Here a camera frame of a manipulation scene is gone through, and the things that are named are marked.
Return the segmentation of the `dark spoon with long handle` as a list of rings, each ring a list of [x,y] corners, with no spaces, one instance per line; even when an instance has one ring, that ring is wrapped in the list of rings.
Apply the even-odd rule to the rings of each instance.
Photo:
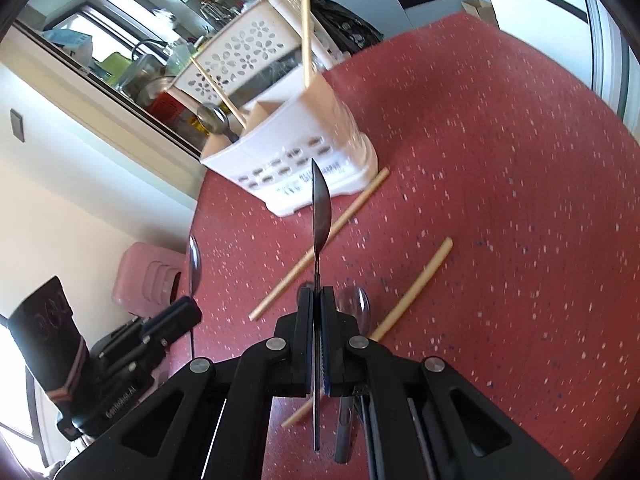
[[[352,396],[343,396],[338,407],[338,419],[336,430],[336,443],[334,462],[347,464],[352,454],[352,430],[355,419],[355,399]]]

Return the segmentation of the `black wall switch plate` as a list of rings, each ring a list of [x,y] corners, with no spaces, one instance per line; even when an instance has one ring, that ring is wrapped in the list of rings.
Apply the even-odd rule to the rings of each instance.
[[[14,108],[10,109],[10,123],[14,138],[20,142],[25,142],[24,120],[23,116]]]

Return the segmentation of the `white perforated basket cart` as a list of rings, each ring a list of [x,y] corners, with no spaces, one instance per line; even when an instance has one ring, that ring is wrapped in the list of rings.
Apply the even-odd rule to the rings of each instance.
[[[256,0],[198,51],[167,93],[191,112],[202,103],[218,104],[212,81],[232,96],[301,46],[300,0]]]

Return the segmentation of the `black garbage bag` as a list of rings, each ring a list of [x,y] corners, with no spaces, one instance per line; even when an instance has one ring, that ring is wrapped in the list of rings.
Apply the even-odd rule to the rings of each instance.
[[[342,52],[357,54],[384,40],[382,32],[333,0],[310,0],[310,7]]]

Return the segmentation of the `white refrigerator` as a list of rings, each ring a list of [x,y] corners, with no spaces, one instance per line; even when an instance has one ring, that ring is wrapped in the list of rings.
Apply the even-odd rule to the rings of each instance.
[[[536,48],[624,117],[628,41],[600,0],[490,0],[499,27]]]

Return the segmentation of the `red basket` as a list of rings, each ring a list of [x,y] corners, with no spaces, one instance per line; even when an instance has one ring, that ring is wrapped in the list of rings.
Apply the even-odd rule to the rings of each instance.
[[[146,111],[165,125],[174,122],[186,108],[168,92],[160,93],[146,108]]]

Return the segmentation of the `cardboard box on floor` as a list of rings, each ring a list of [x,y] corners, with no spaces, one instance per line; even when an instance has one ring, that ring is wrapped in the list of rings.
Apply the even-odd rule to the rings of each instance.
[[[467,14],[473,15],[488,25],[499,27],[494,6],[486,0],[462,0],[461,7]]]

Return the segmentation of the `pink plastic stool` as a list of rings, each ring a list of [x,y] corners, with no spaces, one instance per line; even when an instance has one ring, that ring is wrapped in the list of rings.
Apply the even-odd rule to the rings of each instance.
[[[160,314],[176,299],[183,263],[181,252],[135,242],[120,259],[112,300],[140,318]]]

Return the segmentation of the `steel bowl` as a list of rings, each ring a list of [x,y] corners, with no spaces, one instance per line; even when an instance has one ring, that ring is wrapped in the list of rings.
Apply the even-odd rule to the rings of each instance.
[[[146,84],[138,93],[136,103],[147,108],[163,93],[165,93],[174,83],[174,76],[163,76],[153,79]]]

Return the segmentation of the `white plastic utensil holder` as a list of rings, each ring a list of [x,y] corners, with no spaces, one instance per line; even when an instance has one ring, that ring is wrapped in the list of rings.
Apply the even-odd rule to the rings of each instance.
[[[226,148],[209,138],[201,163],[265,203],[278,217],[311,204],[311,165],[332,196],[364,190],[378,155],[326,78],[302,85],[298,68],[250,103],[247,128]]]

